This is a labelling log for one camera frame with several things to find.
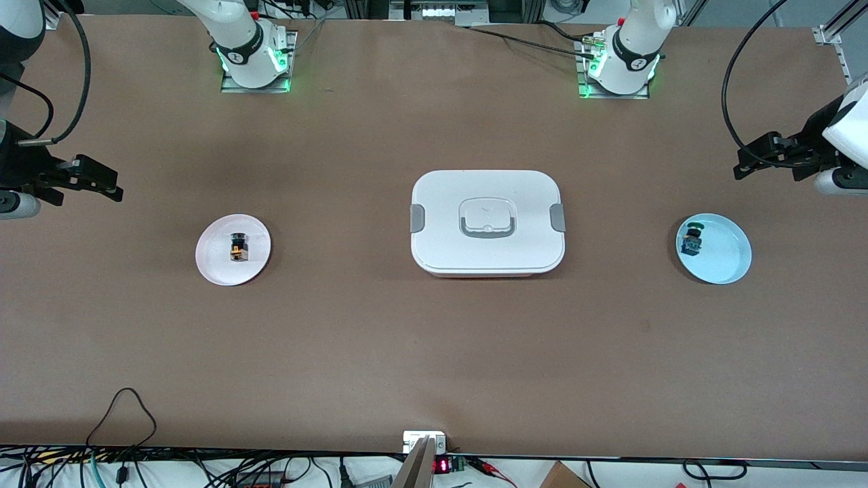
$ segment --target plate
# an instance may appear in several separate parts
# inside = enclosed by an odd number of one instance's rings
[[[681,245],[690,227],[700,230],[699,253],[695,256],[681,252]],[[740,280],[751,266],[753,253],[747,235],[733,221],[717,214],[697,214],[678,228],[675,252],[681,264],[700,280],[715,285],[728,285]]]
[[[232,261],[232,234],[247,235],[247,260]],[[233,287],[252,280],[262,271],[271,254],[271,235],[265,224],[244,214],[220,217],[205,229],[196,244],[196,266],[206,280]]]

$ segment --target container lid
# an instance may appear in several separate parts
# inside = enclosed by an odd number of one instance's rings
[[[557,184],[539,171],[432,171],[413,187],[413,257],[436,274],[549,271],[565,230]]]

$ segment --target black cable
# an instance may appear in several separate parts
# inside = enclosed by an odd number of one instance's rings
[[[346,471],[346,465],[344,464],[343,456],[340,457],[338,472],[340,473],[340,488],[355,488],[355,485],[352,483],[352,479],[350,479],[350,473]]]
[[[246,469],[253,469],[257,464],[273,457],[274,451],[259,452],[252,458],[246,458],[238,466],[224,472],[221,475],[215,476],[204,488],[216,488],[219,485],[229,485],[230,480],[237,481],[237,477]]]
[[[733,73],[733,66],[735,65],[735,60],[739,58],[741,51],[745,48],[745,45],[747,45],[747,41],[749,41],[751,39],[751,37],[753,36],[753,33],[756,32],[760,28],[760,26],[766,21],[766,19],[768,19],[768,17],[772,16],[772,14],[778,8],[780,8],[781,5],[783,5],[784,3],[787,3],[788,1],[789,0],[779,0],[775,5],[772,5],[772,7],[765,14],[763,14],[762,17],[759,18],[759,21],[757,21],[757,23],[755,23],[753,25],[753,27],[747,32],[747,34],[745,34],[744,39],[742,39],[741,43],[739,44],[739,47],[735,49],[735,52],[733,53],[733,57],[732,57],[732,59],[729,60],[729,64],[727,65],[727,71],[723,75],[723,84],[720,87],[720,107],[723,110],[723,122],[727,125],[727,130],[729,130],[729,135],[731,135],[733,137],[733,141],[735,141],[735,143],[739,145],[739,148],[741,150],[745,151],[745,153],[747,155],[751,156],[753,159],[757,160],[758,162],[763,162],[765,164],[769,164],[769,165],[772,165],[772,166],[777,167],[777,168],[800,168],[802,166],[809,166],[809,165],[811,165],[811,163],[810,162],[790,163],[790,162],[781,162],[781,161],[777,161],[777,160],[769,161],[767,159],[764,159],[764,158],[756,155],[747,145],[745,145],[745,143],[741,140],[739,135],[735,132],[735,127],[733,126],[733,122],[731,120],[729,120],[729,108],[727,107],[727,90],[729,89],[729,77]]]
[[[205,463],[204,463],[204,462],[202,461],[202,459],[199,457],[199,453],[198,453],[196,450],[193,450],[193,459],[194,459],[194,462],[195,462],[195,463],[199,466],[199,468],[202,470],[202,472],[205,473],[205,479],[207,479],[209,483],[213,482],[213,481],[214,481],[214,475],[213,475],[213,473],[211,473],[211,472],[208,470],[208,468],[205,467]]]
[[[292,463],[293,459],[295,459],[295,458],[289,458],[286,461],[286,466],[283,467],[283,479],[281,480],[281,482],[284,484],[287,484],[287,485],[302,479],[307,474],[307,472],[309,472],[311,470],[311,465],[313,464],[311,462],[311,459],[307,458],[307,469],[305,469],[305,472],[298,475],[298,477],[296,477],[296,479],[290,479],[290,478],[286,477],[286,473],[287,473],[287,470],[289,470],[289,465],[290,465],[290,463]]]
[[[297,12],[297,11],[295,11],[295,10],[287,10],[287,9],[284,9],[283,7],[280,7],[278,4],[272,2],[271,0],[262,0],[262,3],[267,3],[268,5],[271,5],[272,7],[274,7],[275,9],[280,10],[280,11],[283,12],[286,16],[288,16],[289,18],[291,18],[292,20],[295,20],[295,17],[293,17],[293,14],[300,14],[300,13],[301,13],[301,12]]]
[[[690,472],[690,470],[688,470],[687,465],[694,465],[694,466],[700,468],[700,471],[702,472],[702,474],[701,475],[693,474],[692,472]],[[705,481],[706,486],[708,488],[713,488],[711,486],[712,480],[715,480],[715,481],[735,481],[736,479],[744,478],[747,475],[747,465],[740,465],[740,467],[741,467],[741,472],[738,474],[732,475],[732,476],[711,476],[708,474],[708,471],[706,471],[705,466],[703,466],[702,463],[700,463],[696,459],[685,459],[684,462],[681,463],[681,469],[684,471],[684,474],[688,475],[690,478],[693,478],[697,481]]]
[[[141,469],[139,469],[139,461],[134,460],[133,464],[135,465],[135,472],[139,475],[139,481],[141,481],[142,488],[148,488],[148,484],[145,483],[145,477],[141,475]]]
[[[23,462],[24,465],[21,467],[21,474],[18,475],[18,488],[24,488],[25,479],[30,480],[30,464],[27,462],[27,450],[24,450],[23,453]]]
[[[78,463],[78,480],[82,482],[82,488],[84,486],[84,450],[82,450],[82,456]]]
[[[334,486],[332,486],[332,477],[328,475],[328,472],[327,472],[326,470],[324,470],[322,466],[320,466],[320,465],[317,464],[317,460],[316,460],[316,459],[311,458],[311,462],[313,463],[314,466],[316,466],[317,468],[319,468],[319,470],[322,471],[323,474],[325,474],[325,479],[328,480],[328,488],[334,488]]]
[[[66,464],[69,462],[70,458],[71,457],[65,458],[60,464],[60,467],[56,470],[54,470],[54,468],[52,467],[51,478],[49,478],[49,482],[45,485],[45,488],[51,488],[52,486],[54,486],[55,478],[57,478],[57,475],[60,474],[61,471],[63,471],[64,467],[66,467]]]
[[[270,469],[271,469],[271,466],[272,466],[275,462],[276,462],[275,459],[266,460],[265,464],[263,464],[262,466],[260,466],[259,468],[255,469],[255,470],[252,470],[249,474],[247,474],[247,476],[245,476],[245,477],[242,478],[241,480],[243,481],[243,480],[246,480],[246,479],[250,479],[250,484],[251,484],[251,485],[257,485],[258,482],[260,481],[260,477],[261,477],[263,474],[265,474],[266,471],[270,470]],[[272,482],[272,480],[271,480],[271,473],[269,472],[269,474],[268,474],[268,483],[271,483],[271,482]]]
[[[84,83],[82,85],[82,96],[78,100],[78,108],[76,109],[76,114],[72,117],[72,121],[69,123],[69,126],[57,137],[51,138],[52,144],[57,144],[58,142],[66,139],[69,134],[72,133],[72,130],[76,128],[78,125],[78,121],[82,118],[82,113],[84,112],[84,104],[88,101],[88,92],[90,91],[90,45],[88,44],[88,37],[84,34],[84,28],[82,27],[82,23],[78,21],[78,17],[76,13],[69,7],[69,4],[66,3],[66,0],[57,0],[59,4],[66,10],[69,14],[69,20],[75,25],[76,30],[78,31],[78,36],[82,39],[82,51],[84,51]]]
[[[594,476],[594,467],[591,466],[591,462],[585,459],[585,463],[588,464],[588,475],[591,477],[591,483],[594,484],[594,488],[600,488],[600,484],[596,482],[596,476]]]
[[[139,393],[134,388],[130,388],[129,386],[125,386],[125,387],[121,388],[120,390],[118,390],[117,393],[115,393],[115,396],[111,399],[111,403],[108,404],[108,410],[106,410],[106,412],[102,415],[102,419],[100,419],[100,421],[96,424],[96,427],[94,427],[94,429],[92,431],[90,431],[90,434],[88,434],[88,437],[84,440],[84,444],[87,447],[93,447],[93,445],[90,444],[90,439],[94,436],[96,431],[98,431],[100,429],[100,427],[102,427],[102,423],[105,422],[106,419],[109,417],[109,414],[111,413],[112,408],[115,406],[115,402],[117,401],[118,397],[120,397],[121,393],[123,393],[123,392],[133,393],[135,395],[135,399],[139,402],[139,407],[141,407],[141,410],[143,412],[145,412],[145,415],[147,415],[148,418],[151,420],[151,433],[148,434],[148,436],[146,438],[133,444],[133,447],[138,447],[138,446],[148,442],[154,436],[154,434],[157,433],[157,420],[154,418],[154,415],[151,414],[151,411],[148,410],[148,408],[145,406],[145,403],[143,401],[141,401],[141,396],[139,396]]]
[[[556,23],[549,22],[549,21],[544,20],[544,19],[540,19],[540,20],[536,21],[536,23],[550,27],[554,32],[557,32],[558,36],[565,37],[565,38],[569,39],[570,41],[573,41],[576,43],[580,43],[582,41],[582,39],[587,37],[587,36],[593,36],[594,35],[593,32],[589,32],[588,34],[581,34],[579,36],[573,36],[572,34],[569,34],[565,30],[561,29]]]
[[[54,120],[54,103],[51,103],[51,100],[43,92],[27,85],[24,82],[19,82],[15,78],[13,78],[11,76],[7,76],[4,73],[0,73],[0,78],[3,78],[7,82],[12,83],[13,85],[17,86],[20,89],[26,89],[27,91],[29,91],[33,95],[36,95],[39,98],[42,98],[43,102],[45,102],[45,107],[49,110],[49,113],[48,113],[48,115],[45,116],[45,123],[43,124],[43,126],[39,130],[37,130],[37,132],[33,135],[34,139],[38,139],[42,134],[45,134],[45,130],[49,127],[49,125],[51,125],[51,121]]]
[[[571,55],[571,56],[579,56],[579,57],[583,57],[583,58],[585,58],[585,59],[594,59],[594,55],[592,55],[592,54],[590,54],[590,53],[582,53],[582,52],[578,52],[578,51],[574,51],[574,50],[562,49],[562,48],[556,48],[556,47],[554,47],[554,46],[547,46],[547,45],[545,45],[545,44],[534,43],[533,41],[526,41],[526,40],[524,40],[524,39],[519,39],[518,37],[507,36],[506,34],[501,34],[501,33],[499,33],[499,32],[491,32],[490,30],[472,29],[472,28],[470,28],[470,27],[468,27],[468,28],[466,28],[466,29],[467,29],[467,30],[472,30],[473,32],[480,32],[480,33],[482,33],[482,34],[488,34],[489,36],[500,37],[500,38],[502,38],[502,39],[507,39],[507,40],[509,40],[509,41],[515,41],[515,42],[517,42],[517,43],[527,44],[527,45],[529,45],[529,46],[533,46],[533,47],[538,48],[538,49],[545,49],[545,50],[549,50],[549,51],[552,51],[552,52],[559,52],[559,53],[563,53],[563,54],[569,54],[569,55]]]

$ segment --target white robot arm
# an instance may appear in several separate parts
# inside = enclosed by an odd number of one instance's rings
[[[740,180],[765,168],[789,168],[795,181],[817,175],[824,195],[868,195],[868,73],[847,91],[808,117],[801,132],[782,137],[769,132],[743,149],[733,172]]]
[[[660,61],[660,48],[675,26],[672,0],[631,0],[623,23],[608,26],[588,75],[618,95],[639,91]]]
[[[261,88],[286,72],[286,27],[253,20],[242,0],[178,0],[205,24],[223,69],[240,86]]]
[[[829,168],[814,180],[826,195],[868,195],[868,73],[850,83],[823,137],[855,165]]]

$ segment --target green led light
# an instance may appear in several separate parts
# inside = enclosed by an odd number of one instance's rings
[[[272,63],[274,63],[274,68],[278,71],[286,70],[286,55],[283,53],[276,53],[274,49],[268,48],[266,50],[269,57],[272,58]]]
[[[223,71],[226,71],[228,73],[229,68],[226,66],[226,58],[223,57],[223,55],[220,53],[219,49],[217,49],[217,57],[219,57],[219,59],[220,59],[220,64],[223,65]]]
[[[584,82],[581,78],[579,78],[579,96],[581,98],[590,98],[591,96],[590,85]]]

